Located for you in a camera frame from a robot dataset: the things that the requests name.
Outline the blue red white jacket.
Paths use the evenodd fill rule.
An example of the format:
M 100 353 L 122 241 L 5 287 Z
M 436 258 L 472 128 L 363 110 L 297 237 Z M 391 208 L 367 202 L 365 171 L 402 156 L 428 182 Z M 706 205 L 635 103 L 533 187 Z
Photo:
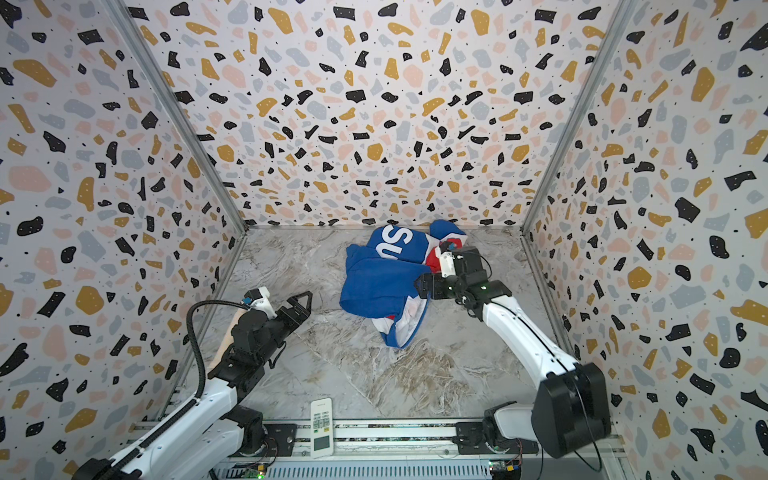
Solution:
M 441 272 L 440 246 L 464 246 L 467 235 L 455 224 L 436 220 L 423 232 L 386 225 L 365 245 L 346 249 L 346 280 L 339 304 L 347 313 L 370 319 L 386 346 L 406 348 L 418 332 L 428 307 L 416 282 Z

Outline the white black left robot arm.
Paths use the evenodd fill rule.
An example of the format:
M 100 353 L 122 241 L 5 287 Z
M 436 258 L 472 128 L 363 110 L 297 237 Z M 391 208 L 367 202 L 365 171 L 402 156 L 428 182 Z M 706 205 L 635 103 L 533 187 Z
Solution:
M 226 458 L 278 457 L 261 412 L 243 405 L 268 370 L 275 367 L 287 338 L 312 313 L 305 291 L 274 308 L 266 288 L 247 292 L 235 303 L 240 315 L 217 363 L 208 368 L 199 344 L 190 340 L 198 370 L 195 393 L 149 432 L 110 458 L 91 458 L 77 479 L 201 479 Z

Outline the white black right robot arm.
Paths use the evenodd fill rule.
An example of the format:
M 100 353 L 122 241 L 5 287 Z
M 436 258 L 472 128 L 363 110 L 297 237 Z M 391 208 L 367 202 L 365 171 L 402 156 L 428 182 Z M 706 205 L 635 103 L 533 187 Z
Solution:
M 414 282 L 424 299 L 450 299 L 495 332 L 520 361 L 537 388 L 534 402 L 510 402 L 488 409 L 483 418 L 487 447 L 506 451 L 536 442 L 561 458 L 595 445 L 611 434 L 606 380 L 593 363 L 582 364 L 548 338 L 524 312 L 511 290 L 490 278 L 475 247 L 438 247 L 438 273 Z

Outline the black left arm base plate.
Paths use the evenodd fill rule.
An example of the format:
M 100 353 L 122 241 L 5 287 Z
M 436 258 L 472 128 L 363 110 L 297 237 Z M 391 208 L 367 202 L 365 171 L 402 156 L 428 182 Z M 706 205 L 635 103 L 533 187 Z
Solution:
M 243 442 L 234 454 L 240 458 L 290 457 L 296 444 L 296 423 L 256 423 L 244 430 Z

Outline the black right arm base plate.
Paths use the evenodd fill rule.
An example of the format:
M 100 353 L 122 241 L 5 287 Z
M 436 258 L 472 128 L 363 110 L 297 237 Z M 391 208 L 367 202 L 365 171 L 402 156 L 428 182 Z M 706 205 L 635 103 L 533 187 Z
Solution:
M 460 455 L 536 455 L 539 445 L 525 439 L 503 437 L 486 421 L 457 422 L 452 442 Z

